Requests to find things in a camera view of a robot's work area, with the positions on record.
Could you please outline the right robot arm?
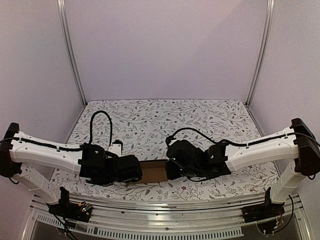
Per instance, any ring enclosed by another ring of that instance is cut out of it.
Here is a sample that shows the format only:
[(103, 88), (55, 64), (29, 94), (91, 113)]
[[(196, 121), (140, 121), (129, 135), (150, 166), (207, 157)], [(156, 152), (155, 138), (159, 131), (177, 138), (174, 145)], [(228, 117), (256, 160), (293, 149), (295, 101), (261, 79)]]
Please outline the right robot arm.
[(198, 177), (206, 181), (249, 166), (289, 160), (279, 180), (266, 192), (271, 204), (282, 204), (304, 178), (320, 171), (320, 144), (300, 118), (292, 119), (291, 126), (281, 131), (246, 143), (222, 139), (201, 150), (187, 140), (177, 140), (175, 135), (165, 142), (169, 180)]

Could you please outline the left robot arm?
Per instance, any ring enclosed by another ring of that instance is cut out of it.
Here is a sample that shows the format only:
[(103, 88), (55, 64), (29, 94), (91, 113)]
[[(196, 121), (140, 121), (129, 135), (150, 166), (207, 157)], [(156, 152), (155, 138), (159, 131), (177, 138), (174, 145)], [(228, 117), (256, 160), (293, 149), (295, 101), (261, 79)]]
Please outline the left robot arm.
[(57, 205), (65, 190), (54, 187), (33, 165), (56, 168), (85, 178), (89, 184), (107, 187), (113, 183), (138, 182), (143, 172), (134, 155), (122, 155), (120, 143), (111, 151), (91, 144), (62, 144), (25, 134), (12, 122), (0, 141), (0, 175), (15, 179), (39, 195), (47, 204)]

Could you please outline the brown cardboard box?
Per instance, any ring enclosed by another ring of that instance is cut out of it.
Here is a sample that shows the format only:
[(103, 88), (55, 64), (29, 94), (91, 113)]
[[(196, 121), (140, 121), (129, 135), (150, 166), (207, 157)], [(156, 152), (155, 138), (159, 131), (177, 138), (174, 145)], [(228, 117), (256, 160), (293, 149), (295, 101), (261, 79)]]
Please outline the brown cardboard box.
[(142, 179), (137, 184), (167, 182), (166, 163), (167, 160), (145, 160), (140, 161)]

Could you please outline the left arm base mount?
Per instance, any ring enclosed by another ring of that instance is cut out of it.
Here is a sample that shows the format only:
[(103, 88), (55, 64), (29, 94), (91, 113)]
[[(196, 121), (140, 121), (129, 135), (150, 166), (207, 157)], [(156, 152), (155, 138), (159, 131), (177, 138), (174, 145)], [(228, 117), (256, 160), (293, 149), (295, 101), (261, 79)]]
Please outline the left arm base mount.
[(92, 209), (87, 212), (78, 211), (78, 203), (57, 203), (57, 204), (46, 204), (48, 206), (48, 211), (50, 214), (57, 217), (62, 217), (64, 220), (71, 219), (75, 221), (80, 221), (88, 223), (90, 221)]

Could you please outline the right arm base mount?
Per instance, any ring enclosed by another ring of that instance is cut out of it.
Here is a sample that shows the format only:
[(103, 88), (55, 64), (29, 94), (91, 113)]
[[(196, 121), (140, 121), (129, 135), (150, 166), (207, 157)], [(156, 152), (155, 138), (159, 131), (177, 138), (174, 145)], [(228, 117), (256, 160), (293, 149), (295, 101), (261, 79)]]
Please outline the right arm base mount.
[(260, 203), (245, 206), (241, 209), (242, 217), (245, 223), (261, 221), (274, 218), (285, 213), (284, 204)]

